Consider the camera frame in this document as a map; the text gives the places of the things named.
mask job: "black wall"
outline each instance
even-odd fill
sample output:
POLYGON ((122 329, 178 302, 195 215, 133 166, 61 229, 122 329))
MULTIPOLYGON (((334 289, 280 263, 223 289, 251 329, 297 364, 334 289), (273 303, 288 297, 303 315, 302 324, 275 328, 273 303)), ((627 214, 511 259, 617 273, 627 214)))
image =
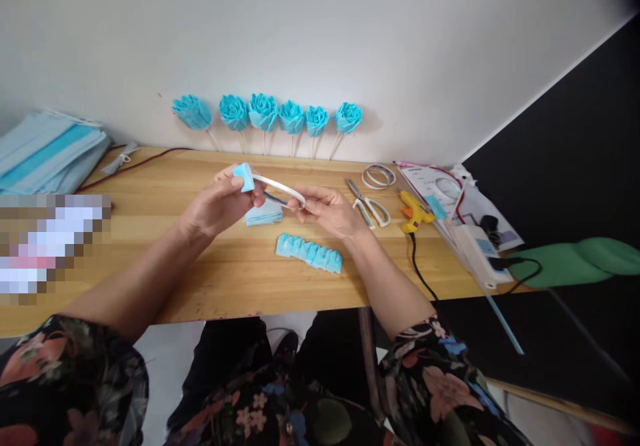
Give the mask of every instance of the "black wall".
MULTIPOLYGON (((640 249, 640 16, 465 162, 526 247, 613 237, 640 249)), ((555 289, 637 384, 639 277, 555 289)), ((525 357, 485 299, 440 309, 490 377, 630 421, 634 387, 546 292, 497 298, 525 357)))

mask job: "white wall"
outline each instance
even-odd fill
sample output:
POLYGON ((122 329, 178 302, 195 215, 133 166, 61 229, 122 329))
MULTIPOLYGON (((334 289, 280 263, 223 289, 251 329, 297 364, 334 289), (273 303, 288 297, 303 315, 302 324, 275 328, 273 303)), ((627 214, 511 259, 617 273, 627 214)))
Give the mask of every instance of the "white wall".
MULTIPOLYGON (((631 13, 628 0, 0 0, 0 131, 48 106, 119 140, 210 149, 172 98, 199 95, 217 116, 222 94, 264 92, 360 104, 337 159, 448 164, 631 13)), ((219 120, 215 134, 239 151, 219 120)), ((284 133, 273 153, 288 155, 284 133)))

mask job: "person's left hand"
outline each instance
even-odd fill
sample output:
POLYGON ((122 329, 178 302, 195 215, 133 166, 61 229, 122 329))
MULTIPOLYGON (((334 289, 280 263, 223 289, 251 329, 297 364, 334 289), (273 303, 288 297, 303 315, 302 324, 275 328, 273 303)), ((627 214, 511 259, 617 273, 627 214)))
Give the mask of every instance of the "person's left hand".
MULTIPOLYGON (((264 183, 256 181, 253 191, 240 192, 244 180, 233 176, 236 166, 237 163, 216 174, 180 216, 178 227, 187 238, 204 236, 213 240, 252 207, 265 203, 264 183)), ((251 171, 260 174, 253 168, 251 171)))

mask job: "hand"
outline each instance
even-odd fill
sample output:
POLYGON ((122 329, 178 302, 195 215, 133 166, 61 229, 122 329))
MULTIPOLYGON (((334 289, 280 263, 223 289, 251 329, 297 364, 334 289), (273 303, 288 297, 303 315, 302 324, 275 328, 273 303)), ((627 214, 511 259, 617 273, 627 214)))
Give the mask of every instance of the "hand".
MULTIPOLYGON (((256 181, 253 191, 240 192, 244 180, 233 176, 236 166, 237 163, 216 174, 182 214, 178 228, 187 238, 206 237, 213 240, 252 207, 260 207, 265 203, 264 183, 256 181)), ((259 174, 256 169, 252 168, 251 171, 259 174)))
POLYGON ((295 190, 307 200, 305 209, 300 209, 300 203, 296 198, 291 198, 288 203, 293 211, 297 211, 301 223, 304 223, 308 216, 312 216, 328 232, 342 240, 352 237, 360 230, 368 229, 362 216, 337 189, 297 186, 295 190))

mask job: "white scissor handle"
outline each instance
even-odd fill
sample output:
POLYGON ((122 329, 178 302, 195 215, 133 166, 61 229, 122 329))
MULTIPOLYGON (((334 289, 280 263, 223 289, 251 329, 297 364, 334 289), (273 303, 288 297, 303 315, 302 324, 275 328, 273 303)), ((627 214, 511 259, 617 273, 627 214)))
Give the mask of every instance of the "white scissor handle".
POLYGON ((365 200, 365 204, 369 207, 369 210, 371 210, 373 217, 378 222, 380 227, 387 226, 391 222, 391 216, 389 216, 389 212, 384 208, 384 206, 382 206, 382 204, 372 199, 369 199, 368 197, 365 197, 364 200, 365 200), (384 221, 382 220, 382 218, 380 218, 380 215, 375 210, 374 206, 376 206, 385 215, 384 221))
POLYGON ((369 229, 375 229, 375 224, 373 224, 373 221, 369 217, 369 214, 368 214, 364 204, 362 204, 362 201, 360 201, 359 199, 356 199, 354 204, 353 204, 353 208, 355 209, 356 206, 358 206, 358 209, 360 209, 360 213, 362 213, 362 217, 367 222, 367 226, 369 226, 369 229))

